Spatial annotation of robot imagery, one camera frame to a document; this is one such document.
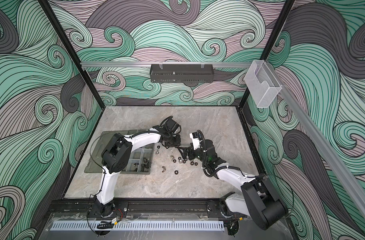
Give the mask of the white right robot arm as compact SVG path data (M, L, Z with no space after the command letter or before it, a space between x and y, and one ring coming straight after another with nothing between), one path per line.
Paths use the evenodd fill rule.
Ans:
M269 177L250 175L231 166L218 156L211 140L201 143L194 140L189 147L177 149L182 159L199 160L207 177L227 182L239 190L225 197L225 207L231 213L251 217L262 230L288 215L288 207Z

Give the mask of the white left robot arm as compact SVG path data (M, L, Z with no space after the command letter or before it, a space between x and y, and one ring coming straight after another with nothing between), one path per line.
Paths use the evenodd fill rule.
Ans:
M129 163L133 151L149 144L161 143L166 149L179 147L181 126L172 116L164 119L160 125L132 135L114 134L101 153L102 178L100 189L93 197L94 205L102 216L113 211L114 189L119 174Z

